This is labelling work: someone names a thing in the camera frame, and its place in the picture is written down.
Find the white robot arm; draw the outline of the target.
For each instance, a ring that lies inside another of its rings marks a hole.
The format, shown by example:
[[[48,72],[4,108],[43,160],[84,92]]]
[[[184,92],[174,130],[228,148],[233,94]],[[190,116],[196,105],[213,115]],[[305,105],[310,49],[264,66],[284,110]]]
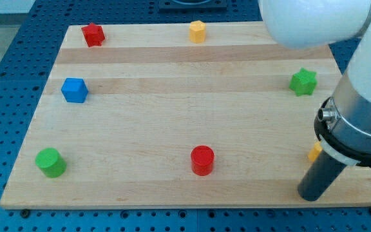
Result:
[[[287,48],[360,38],[334,93],[314,121],[322,150],[299,183],[298,193],[315,201],[345,167],[371,168],[371,0],[261,0],[258,4],[270,35]]]

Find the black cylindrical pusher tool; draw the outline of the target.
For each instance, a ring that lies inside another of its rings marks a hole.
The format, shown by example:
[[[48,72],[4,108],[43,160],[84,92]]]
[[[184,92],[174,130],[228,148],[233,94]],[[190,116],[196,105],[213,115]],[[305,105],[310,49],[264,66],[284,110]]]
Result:
[[[346,164],[321,151],[298,184],[298,193],[307,201],[316,201],[346,168]]]

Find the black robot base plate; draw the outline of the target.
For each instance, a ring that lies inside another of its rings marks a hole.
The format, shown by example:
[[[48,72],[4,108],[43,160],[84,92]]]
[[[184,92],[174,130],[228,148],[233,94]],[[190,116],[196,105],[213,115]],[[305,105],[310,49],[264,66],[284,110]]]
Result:
[[[158,0],[160,12],[174,10],[224,10],[227,0]]]

